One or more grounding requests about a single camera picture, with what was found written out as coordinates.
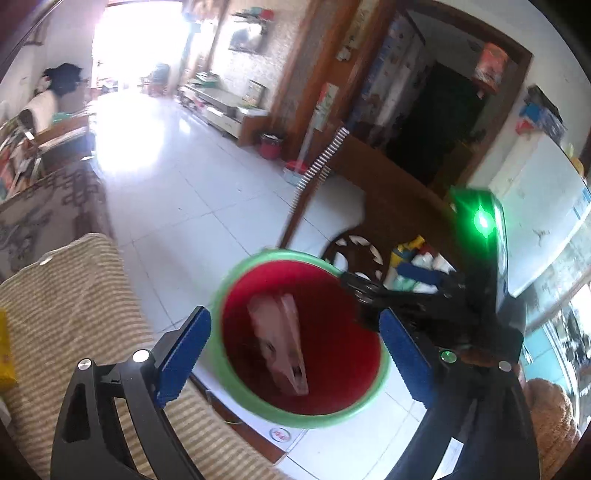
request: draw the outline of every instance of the white tile floor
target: white tile floor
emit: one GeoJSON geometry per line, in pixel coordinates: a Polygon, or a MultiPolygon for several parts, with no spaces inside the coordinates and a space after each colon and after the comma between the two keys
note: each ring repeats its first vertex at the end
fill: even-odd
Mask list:
{"type": "MultiPolygon", "coordinates": [[[[132,286],[155,332],[179,326],[208,306],[239,261],[274,246],[294,188],[281,165],[240,149],[168,99],[136,93],[101,97],[97,151],[113,227],[132,286]]],[[[292,247],[319,254],[327,238],[356,225],[363,192],[333,177],[320,189],[292,247]]],[[[253,428],[272,424],[241,409],[207,367],[196,374],[253,428]]],[[[381,480],[424,414],[393,368],[385,391],[338,426],[289,429],[278,465],[296,480],[381,480]]]]}

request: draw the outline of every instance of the metal screw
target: metal screw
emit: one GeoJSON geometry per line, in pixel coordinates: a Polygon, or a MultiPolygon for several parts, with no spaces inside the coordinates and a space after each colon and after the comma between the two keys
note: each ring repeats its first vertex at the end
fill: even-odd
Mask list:
{"type": "Polygon", "coordinates": [[[441,352],[440,357],[447,364],[454,364],[457,361],[457,355],[449,350],[441,352]]]}
{"type": "Polygon", "coordinates": [[[506,360],[501,360],[499,362],[499,368],[503,370],[503,372],[510,372],[511,371],[511,364],[506,360]]]}
{"type": "Polygon", "coordinates": [[[147,350],[138,350],[134,353],[132,358],[134,359],[134,362],[140,364],[150,358],[150,352],[147,350]]]}
{"type": "Polygon", "coordinates": [[[78,362],[78,368],[80,370],[88,370],[92,365],[92,360],[90,358],[85,358],[84,360],[80,360],[78,362]]]}

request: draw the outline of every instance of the striped cushion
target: striped cushion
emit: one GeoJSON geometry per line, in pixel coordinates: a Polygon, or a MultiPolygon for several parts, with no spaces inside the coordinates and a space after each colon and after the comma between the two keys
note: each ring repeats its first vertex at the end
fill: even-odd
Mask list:
{"type": "MultiPolygon", "coordinates": [[[[92,233],[44,258],[0,286],[0,307],[8,312],[18,378],[17,388],[5,394],[15,440],[38,474],[49,478],[57,416],[77,362],[84,357],[99,365],[121,362],[154,341],[119,252],[107,237],[92,233]]],[[[118,408],[138,470],[153,477],[125,402],[118,408]]],[[[192,385],[165,411],[208,480],[286,478],[234,433],[192,385]]]]}

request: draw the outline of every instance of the beige fabric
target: beige fabric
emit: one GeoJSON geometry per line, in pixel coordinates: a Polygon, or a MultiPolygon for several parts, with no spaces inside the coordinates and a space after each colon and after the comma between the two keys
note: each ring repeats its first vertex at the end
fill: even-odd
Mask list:
{"type": "MultiPolygon", "coordinates": [[[[107,237],[90,234],[50,256],[46,264],[40,263],[48,257],[0,286],[19,382],[6,401],[18,447],[42,478],[49,477],[57,416],[77,362],[87,356],[97,364],[120,362],[153,343],[118,250],[107,237]]],[[[166,413],[208,480],[285,478],[192,385],[166,413]]],[[[128,412],[121,422],[138,470],[149,475],[128,412]]]]}
{"type": "Polygon", "coordinates": [[[570,400],[559,385],[541,378],[527,382],[531,421],[542,480],[550,480],[577,446],[581,435],[570,400]]]}

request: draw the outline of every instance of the red lantern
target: red lantern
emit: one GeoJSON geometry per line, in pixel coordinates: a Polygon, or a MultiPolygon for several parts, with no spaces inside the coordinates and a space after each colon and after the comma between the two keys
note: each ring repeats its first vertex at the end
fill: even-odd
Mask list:
{"type": "Polygon", "coordinates": [[[498,93],[507,60],[509,55],[505,50],[493,43],[485,44],[472,80],[485,92],[498,93]]]}

